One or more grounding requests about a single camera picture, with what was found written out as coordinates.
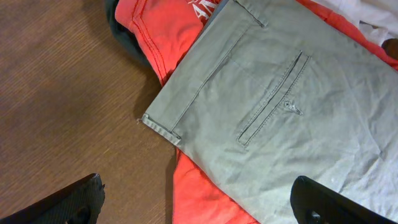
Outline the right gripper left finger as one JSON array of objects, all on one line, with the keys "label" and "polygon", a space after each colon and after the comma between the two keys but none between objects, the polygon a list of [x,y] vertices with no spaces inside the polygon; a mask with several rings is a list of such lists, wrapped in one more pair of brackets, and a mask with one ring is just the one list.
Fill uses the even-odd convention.
[{"label": "right gripper left finger", "polygon": [[104,200],[101,177],[92,173],[2,218],[1,224],[96,224]]}]

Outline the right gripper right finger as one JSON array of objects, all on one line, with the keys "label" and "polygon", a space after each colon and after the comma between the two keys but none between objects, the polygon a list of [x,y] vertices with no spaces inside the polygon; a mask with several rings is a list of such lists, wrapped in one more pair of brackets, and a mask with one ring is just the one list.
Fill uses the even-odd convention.
[{"label": "right gripper right finger", "polygon": [[397,224],[304,175],[293,183],[290,205],[299,224]]}]

